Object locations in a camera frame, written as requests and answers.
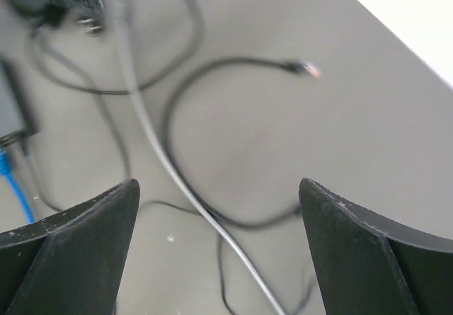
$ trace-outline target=concrete floor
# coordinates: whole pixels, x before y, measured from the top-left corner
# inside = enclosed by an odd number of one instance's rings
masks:
[[[356,0],[199,0],[207,37],[186,65],[146,92],[159,122],[171,89],[215,57],[309,59],[320,81],[230,68],[198,82],[176,114],[173,139],[184,172],[212,205],[261,219],[297,200],[301,178],[408,226],[453,239],[453,94]],[[141,80],[184,45],[181,0],[133,0]],[[17,61],[40,133],[33,153],[50,197],[71,207],[122,180],[117,151],[92,97],[58,88],[26,64],[26,29],[0,8],[0,49]],[[70,22],[52,44],[102,88],[122,88],[113,37],[88,40]],[[55,71],[67,75],[56,64]],[[188,202],[149,150],[129,101],[106,99],[126,139],[143,201]],[[17,154],[17,174],[30,177]],[[23,225],[0,184],[0,230]],[[50,214],[33,201],[40,217]],[[234,231],[281,302],[293,309],[314,274],[302,221],[259,234]],[[215,233],[164,207],[140,214],[119,293],[119,314],[228,314],[219,296]],[[273,314],[231,250],[228,298],[238,314]],[[303,314],[325,314],[319,290]]]

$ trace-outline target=white wall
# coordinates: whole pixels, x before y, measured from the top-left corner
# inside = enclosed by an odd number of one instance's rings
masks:
[[[358,0],[453,86],[453,0]]]

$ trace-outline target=power adapter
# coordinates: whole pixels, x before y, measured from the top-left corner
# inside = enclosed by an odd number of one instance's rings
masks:
[[[37,132],[13,65],[0,58],[0,147]]]

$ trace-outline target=cable plug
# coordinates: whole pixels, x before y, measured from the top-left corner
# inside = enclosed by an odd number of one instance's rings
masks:
[[[280,68],[294,74],[310,74],[314,78],[321,78],[321,71],[310,62],[287,61],[282,62]]]
[[[7,176],[11,173],[8,156],[3,149],[0,149],[0,176]]]

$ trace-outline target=blue cable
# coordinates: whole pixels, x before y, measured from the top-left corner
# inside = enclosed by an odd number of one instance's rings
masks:
[[[13,175],[11,175],[11,167],[8,162],[8,157],[6,152],[0,149],[0,175],[5,178],[5,181],[8,183],[9,188],[12,189],[14,195],[19,201],[19,204],[22,207],[23,214],[27,223],[33,223],[35,221],[33,213],[31,212],[30,206],[27,203],[25,195],[23,194],[19,184],[17,184]]]

